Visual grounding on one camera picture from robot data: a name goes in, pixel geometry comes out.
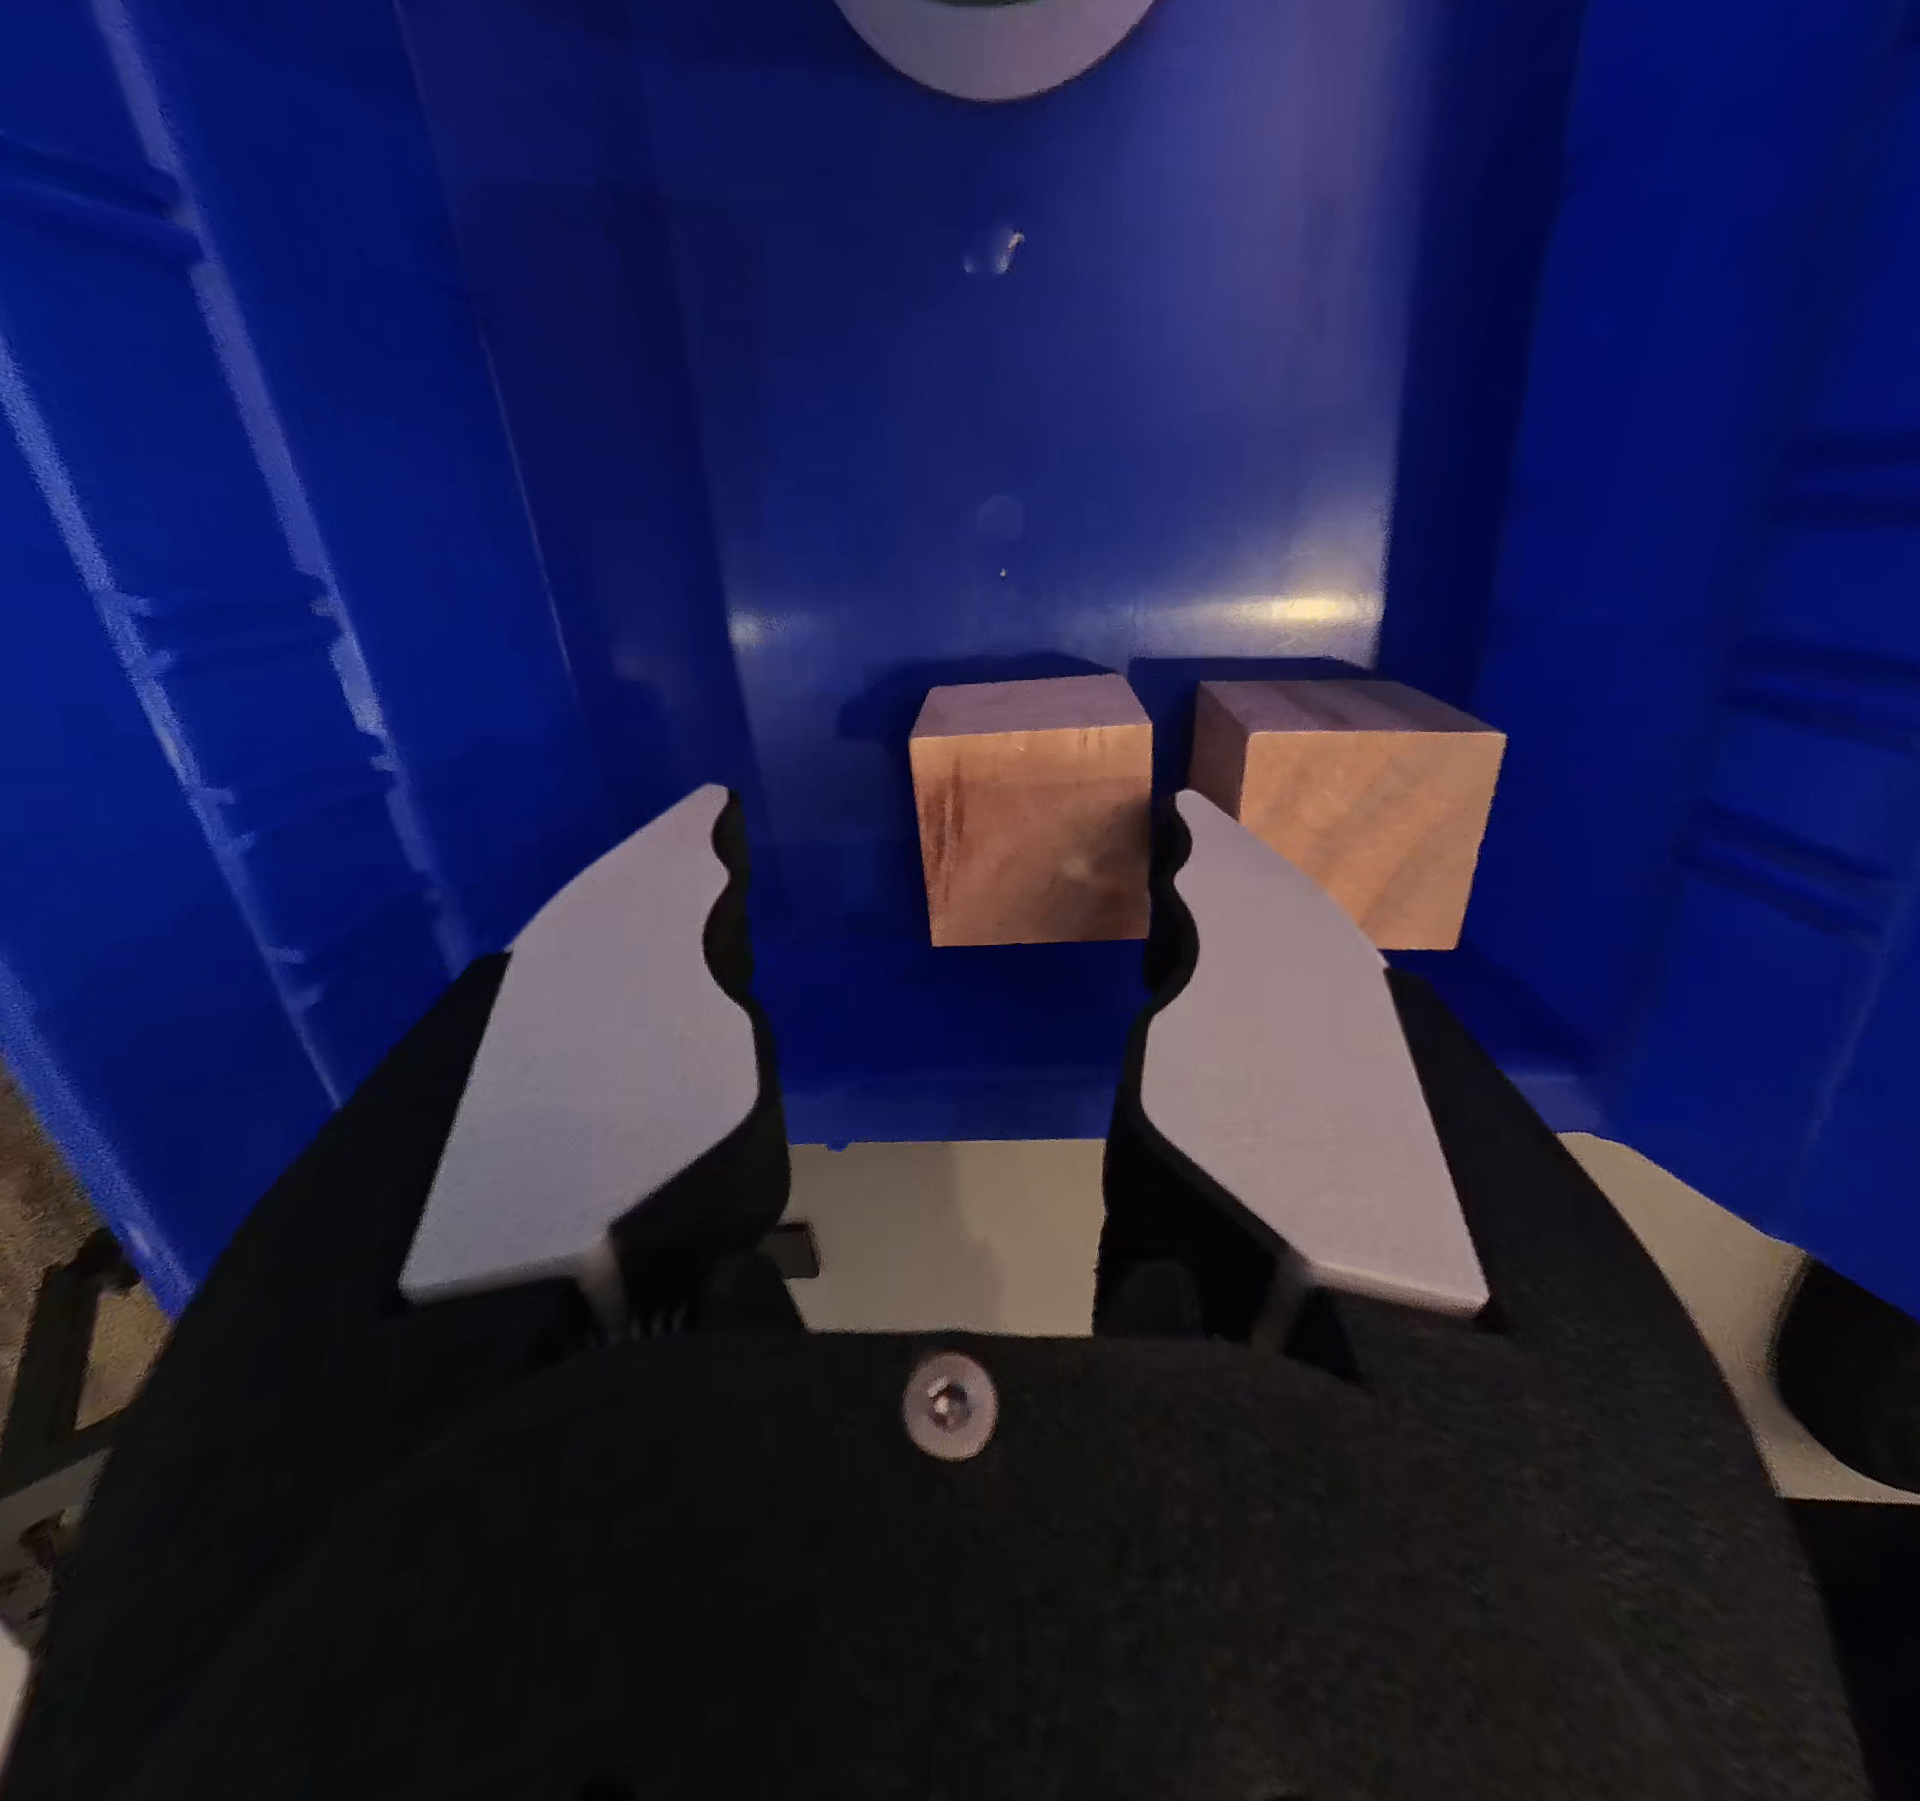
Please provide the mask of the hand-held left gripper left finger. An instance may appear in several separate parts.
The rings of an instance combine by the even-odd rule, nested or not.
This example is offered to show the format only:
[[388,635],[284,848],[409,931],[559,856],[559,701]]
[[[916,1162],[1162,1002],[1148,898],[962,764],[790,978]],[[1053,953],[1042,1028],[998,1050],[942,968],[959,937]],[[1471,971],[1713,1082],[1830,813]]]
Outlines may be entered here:
[[513,942],[400,1294],[567,1279],[665,1330],[782,1218],[774,1028],[751,995],[749,829],[694,788]]

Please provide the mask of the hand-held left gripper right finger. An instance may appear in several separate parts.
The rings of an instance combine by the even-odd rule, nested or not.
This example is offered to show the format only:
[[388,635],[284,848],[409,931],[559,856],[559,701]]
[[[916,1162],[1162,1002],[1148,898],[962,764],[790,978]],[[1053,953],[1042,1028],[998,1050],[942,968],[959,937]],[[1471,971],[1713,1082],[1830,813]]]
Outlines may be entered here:
[[1384,953],[1188,788],[1157,813],[1148,888],[1092,1333],[1292,1344],[1336,1294],[1479,1320],[1491,1287]]

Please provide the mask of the wooden cube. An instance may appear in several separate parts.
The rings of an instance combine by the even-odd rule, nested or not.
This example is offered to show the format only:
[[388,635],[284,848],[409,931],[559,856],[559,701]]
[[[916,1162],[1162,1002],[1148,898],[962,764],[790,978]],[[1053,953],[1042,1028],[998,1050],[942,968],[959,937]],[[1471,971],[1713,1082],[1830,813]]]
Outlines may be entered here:
[[1452,953],[1507,747],[1405,683],[1205,683],[1188,788],[1317,877],[1373,949]]
[[1148,942],[1157,729],[1122,673],[934,686],[911,780],[934,949]]

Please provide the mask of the blue plastic bin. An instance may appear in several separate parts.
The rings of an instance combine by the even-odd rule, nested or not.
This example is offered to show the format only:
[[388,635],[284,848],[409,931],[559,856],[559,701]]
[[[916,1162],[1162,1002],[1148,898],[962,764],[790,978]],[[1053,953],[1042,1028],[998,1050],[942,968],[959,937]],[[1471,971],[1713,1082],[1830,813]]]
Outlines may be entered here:
[[906,764],[1086,667],[1507,729],[1427,978],[1918,1310],[1918,0],[4,0],[4,1063],[161,1308],[699,781],[796,1142],[1100,1135]]

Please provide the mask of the black textured wrist pad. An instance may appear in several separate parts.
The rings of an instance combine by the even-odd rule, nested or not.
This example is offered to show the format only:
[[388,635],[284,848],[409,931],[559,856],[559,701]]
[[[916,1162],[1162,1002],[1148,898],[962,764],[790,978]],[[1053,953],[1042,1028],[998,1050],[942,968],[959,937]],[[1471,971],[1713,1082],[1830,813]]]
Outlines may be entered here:
[[1920,1324],[1807,1257],[1779,1310],[1770,1377],[1784,1406],[1861,1477],[1920,1489]]

